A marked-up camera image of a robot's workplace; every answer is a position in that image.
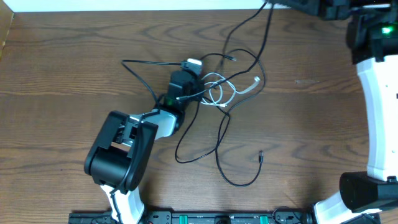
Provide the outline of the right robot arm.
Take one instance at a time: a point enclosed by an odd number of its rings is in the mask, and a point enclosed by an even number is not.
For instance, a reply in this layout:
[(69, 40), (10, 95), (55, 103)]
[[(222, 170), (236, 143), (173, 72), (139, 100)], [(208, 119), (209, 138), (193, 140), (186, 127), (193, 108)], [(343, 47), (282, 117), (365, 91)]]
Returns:
[(345, 172), (339, 191), (302, 223), (379, 223), (397, 208), (397, 1), (281, 1), (326, 21), (350, 18), (346, 44), (364, 92), (369, 131), (366, 171)]

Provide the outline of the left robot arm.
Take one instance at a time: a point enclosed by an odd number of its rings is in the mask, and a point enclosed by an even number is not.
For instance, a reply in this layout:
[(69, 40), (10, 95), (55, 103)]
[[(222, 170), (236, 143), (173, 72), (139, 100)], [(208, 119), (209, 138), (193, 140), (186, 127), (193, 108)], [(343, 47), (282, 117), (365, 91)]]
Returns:
[(108, 114), (84, 164), (84, 171), (101, 186), (116, 223), (139, 223), (144, 204), (139, 195), (154, 142), (175, 134), (190, 103), (186, 97), (204, 89), (200, 72), (183, 68), (172, 72), (163, 101), (152, 111)]

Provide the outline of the wooden side panel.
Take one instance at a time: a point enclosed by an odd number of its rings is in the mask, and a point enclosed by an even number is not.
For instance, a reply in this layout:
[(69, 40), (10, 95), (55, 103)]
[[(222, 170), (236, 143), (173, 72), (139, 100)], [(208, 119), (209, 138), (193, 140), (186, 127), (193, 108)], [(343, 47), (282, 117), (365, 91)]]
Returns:
[(9, 35), (13, 19), (14, 19), (14, 12), (3, 0), (1, 0), (1, 10), (0, 10), (0, 56), (1, 57), (6, 44), (7, 37)]

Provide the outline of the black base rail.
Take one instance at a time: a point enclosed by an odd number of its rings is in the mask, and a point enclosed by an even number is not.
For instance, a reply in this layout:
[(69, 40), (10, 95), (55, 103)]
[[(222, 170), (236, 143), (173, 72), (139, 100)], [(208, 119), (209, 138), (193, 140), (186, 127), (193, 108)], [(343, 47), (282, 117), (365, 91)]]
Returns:
[[(70, 213), (68, 224), (116, 223), (111, 212)], [(277, 210), (267, 213), (177, 213), (170, 211), (149, 211), (144, 213), (140, 224), (315, 224), (310, 213)], [(349, 224), (380, 224), (379, 214), (360, 215), (345, 221)]]

